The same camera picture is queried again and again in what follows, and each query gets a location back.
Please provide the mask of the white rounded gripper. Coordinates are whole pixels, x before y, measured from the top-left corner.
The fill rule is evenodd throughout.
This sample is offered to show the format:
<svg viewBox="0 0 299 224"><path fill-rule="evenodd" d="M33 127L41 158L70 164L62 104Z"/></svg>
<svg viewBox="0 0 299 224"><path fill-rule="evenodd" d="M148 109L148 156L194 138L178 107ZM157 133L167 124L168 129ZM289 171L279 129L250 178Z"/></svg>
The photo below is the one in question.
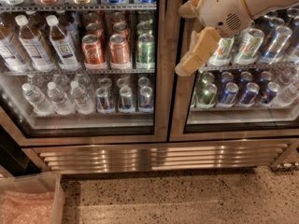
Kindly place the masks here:
<svg viewBox="0 0 299 224"><path fill-rule="evenodd" d="M176 66L176 74L180 77L194 74L216 51L221 36L233 36L251 26L256 19L253 2L254 0L188 0L181 5L178 8L180 17L193 19L199 16L199 21L206 28L199 33L192 31L189 50Z"/></svg>

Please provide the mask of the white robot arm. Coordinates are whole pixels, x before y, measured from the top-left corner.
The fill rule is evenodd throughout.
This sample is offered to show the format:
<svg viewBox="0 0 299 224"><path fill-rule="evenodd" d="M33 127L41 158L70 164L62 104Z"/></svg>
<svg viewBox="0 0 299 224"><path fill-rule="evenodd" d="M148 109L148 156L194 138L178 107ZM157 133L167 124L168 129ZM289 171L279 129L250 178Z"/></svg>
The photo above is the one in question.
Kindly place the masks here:
<svg viewBox="0 0 299 224"><path fill-rule="evenodd" d="M189 0L178 8L185 19L197 19L201 32L193 31L189 50L175 71L181 77L195 73L216 51L222 38L248 28L253 20L277 9L299 4L299 0Z"/></svg>

